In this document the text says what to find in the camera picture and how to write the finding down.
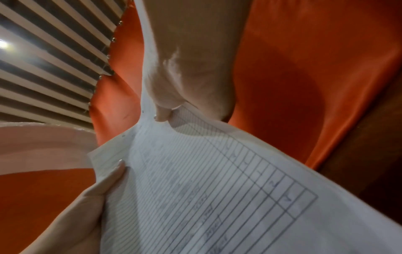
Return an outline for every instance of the orange surface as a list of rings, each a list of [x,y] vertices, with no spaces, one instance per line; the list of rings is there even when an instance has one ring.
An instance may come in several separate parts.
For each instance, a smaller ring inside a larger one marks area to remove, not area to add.
[[[93,169],[0,175],[0,253],[21,252],[94,182]]]
[[[400,67],[401,11],[399,0],[255,0],[235,63],[229,123],[316,169]],[[122,20],[110,64],[140,95],[144,46],[135,8]],[[138,101],[116,93],[112,105],[114,95],[100,93],[91,117],[102,144],[136,123],[124,108]],[[111,108],[123,110],[111,115]]]

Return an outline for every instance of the paper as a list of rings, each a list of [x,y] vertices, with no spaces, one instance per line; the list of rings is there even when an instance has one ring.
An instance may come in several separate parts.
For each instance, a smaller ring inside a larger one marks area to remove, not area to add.
[[[97,179],[124,159],[107,197],[102,254],[401,253],[401,227],[277,149],[191,105],[90,154]]]

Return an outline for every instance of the sheet of paper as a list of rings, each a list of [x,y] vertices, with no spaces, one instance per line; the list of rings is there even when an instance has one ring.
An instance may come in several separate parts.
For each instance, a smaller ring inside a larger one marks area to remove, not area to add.
[[[137,125],[90,154],[97,179],[128,167],[102,254],[402,252],[399,225],[270,145],[191,105],[154,114],[143,89]]]

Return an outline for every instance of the brown surface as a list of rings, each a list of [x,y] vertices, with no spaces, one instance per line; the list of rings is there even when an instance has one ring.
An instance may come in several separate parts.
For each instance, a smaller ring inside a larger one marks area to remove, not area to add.
[[[94,182],[93,169],[0,175],[0,253],[21,252]]]
[[[402,72],[319,172],[402,223]]]

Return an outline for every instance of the finger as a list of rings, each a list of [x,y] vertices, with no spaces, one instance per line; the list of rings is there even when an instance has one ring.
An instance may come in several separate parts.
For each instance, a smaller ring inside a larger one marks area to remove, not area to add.
[[[115,167],[105,178],[89,187],[84,193],[85,196],[104,195],[110,190],[115,183],[124,175],[126,164],[123,160],[119,161]]]
[[[155,104],[156,107],[156,115],[154,117],[157,122],[165,122],[169,120],[170,115],[172,114],[172,110],[168,108],[162,108]]]

